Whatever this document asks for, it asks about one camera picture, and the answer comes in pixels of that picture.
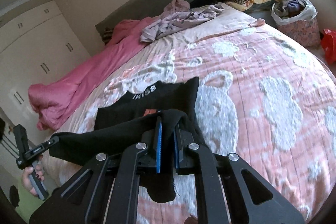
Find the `person's left hand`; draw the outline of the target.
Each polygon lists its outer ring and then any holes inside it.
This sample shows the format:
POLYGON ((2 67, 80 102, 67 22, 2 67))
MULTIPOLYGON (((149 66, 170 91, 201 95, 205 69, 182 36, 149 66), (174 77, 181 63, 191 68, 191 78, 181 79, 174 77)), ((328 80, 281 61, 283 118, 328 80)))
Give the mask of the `person's left hand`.
POLYGON ((22 173, 22 185, 29 193, 35 197, 39 197, 39 190, 37 187, 38 180, 43 182, 45 180, 45 171, 42 165, 43 155, 40 155, 37 162, 31 166, 26 167, 22 173))

